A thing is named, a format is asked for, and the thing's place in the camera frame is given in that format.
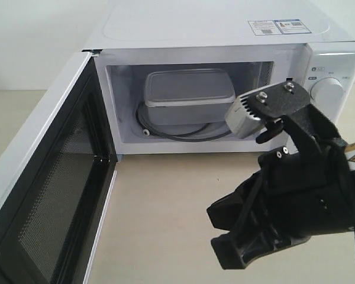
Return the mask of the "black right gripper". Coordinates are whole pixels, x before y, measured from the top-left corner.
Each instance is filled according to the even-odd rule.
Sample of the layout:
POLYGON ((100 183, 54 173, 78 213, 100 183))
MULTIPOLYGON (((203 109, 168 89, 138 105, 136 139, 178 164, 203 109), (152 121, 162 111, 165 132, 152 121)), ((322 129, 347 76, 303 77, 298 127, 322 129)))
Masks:
POLYGON ((263 155, 258 172, 206 209, 212 226, 226 231, 211 240, 222 269, 345 232, 352 225, 345 171, 335 151, 308 160, 263 155))

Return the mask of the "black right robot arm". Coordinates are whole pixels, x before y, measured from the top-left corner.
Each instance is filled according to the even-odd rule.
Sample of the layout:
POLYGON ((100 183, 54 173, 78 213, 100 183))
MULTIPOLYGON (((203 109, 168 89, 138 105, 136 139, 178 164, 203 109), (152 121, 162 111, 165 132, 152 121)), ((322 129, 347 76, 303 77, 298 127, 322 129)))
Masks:
POLYGON ((315 235, 355 232, 355 170, 344 147, 323 141, 322 153, 261 154, 259 169, 207 208, 222 234, 211 240, 224 270, 306 243, 315 235))

